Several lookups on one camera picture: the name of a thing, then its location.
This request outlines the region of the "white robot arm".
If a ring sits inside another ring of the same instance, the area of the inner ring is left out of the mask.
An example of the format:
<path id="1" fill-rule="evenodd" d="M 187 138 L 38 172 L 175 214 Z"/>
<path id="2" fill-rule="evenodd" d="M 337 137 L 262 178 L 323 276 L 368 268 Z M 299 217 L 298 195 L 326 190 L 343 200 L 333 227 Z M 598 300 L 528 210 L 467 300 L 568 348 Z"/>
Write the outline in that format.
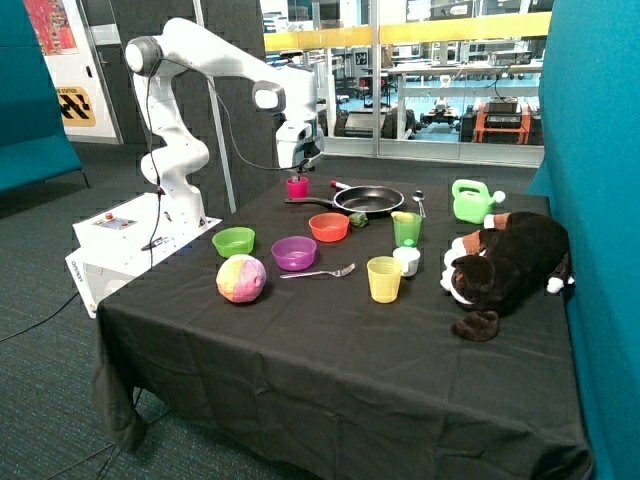
<path id="1" fill-rule="evenodd" d="M 169 20 L 158 36 L 131 40 L 125 58 L 144 121 L 165 142 L 144 156 L 142 167 L 146 178 L 164 194 L 172 229 L 187 231 L 205 225 L 201 193 L 186 177 L 209 161 L 208 147 L 188 131 L 179 111 L 172 88 L 178 74 L 193 70 L 207 77 L 252 81 L 254 105 L 285 118 L 275 134 L 280 167 L 301 170 L 320 159 L 324 135 L 317 124 L 313 71 L 294 65 L 270 66 L 182 18 Z"/>

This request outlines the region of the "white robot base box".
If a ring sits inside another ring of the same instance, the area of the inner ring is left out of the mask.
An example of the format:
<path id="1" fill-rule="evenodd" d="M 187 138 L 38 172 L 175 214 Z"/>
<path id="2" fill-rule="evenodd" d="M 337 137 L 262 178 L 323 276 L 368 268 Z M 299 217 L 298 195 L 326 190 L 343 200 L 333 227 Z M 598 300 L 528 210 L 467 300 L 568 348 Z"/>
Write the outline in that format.
<path id="1" fill-rule="evenodd" d="M 66 257 L 88 315 L 98 304 L 220 223 L 186 217 L 167 195 L 144 193 L 73 225 L 79 248 Z"/>

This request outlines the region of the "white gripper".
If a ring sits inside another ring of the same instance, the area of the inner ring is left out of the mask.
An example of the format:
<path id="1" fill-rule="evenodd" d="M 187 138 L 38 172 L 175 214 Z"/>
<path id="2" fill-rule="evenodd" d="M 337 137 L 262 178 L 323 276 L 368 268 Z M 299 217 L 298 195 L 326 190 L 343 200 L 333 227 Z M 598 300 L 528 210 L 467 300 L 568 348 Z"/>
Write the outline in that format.
<path id="1" fill-rule="evenodd" d="M 321 160 L 324 132 L 315 121 L 285 121 L 276 131 L 276 147 L 279 167 L 299 172 L 292 177 L 298 182 Z"/>

